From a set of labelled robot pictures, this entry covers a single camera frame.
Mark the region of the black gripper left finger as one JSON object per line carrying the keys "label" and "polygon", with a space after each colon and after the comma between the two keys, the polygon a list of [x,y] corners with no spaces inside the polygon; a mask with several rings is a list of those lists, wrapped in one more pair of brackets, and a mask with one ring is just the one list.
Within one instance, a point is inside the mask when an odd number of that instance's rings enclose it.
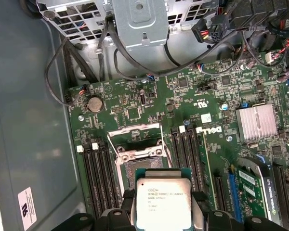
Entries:
{"label": "black gripper left finger", "polygon": [[96,219],[91,214],[79,213],[72,218],[73,231],[135,231],[131,224],[131,209],[135,189],[125,190],[120,208],[110,209],[104,216]]}

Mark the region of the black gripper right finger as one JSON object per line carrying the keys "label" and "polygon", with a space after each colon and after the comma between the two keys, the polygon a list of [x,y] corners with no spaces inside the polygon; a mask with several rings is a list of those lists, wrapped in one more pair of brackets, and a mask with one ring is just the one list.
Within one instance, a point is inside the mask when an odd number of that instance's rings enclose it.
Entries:
{"label": "black gripper right finger", "polygon": [[194,231],[275,231],[276,224],[266,218],[251,216],[238,222],[229,213],[209,208],[204,192],[191,193],[191,218]]}

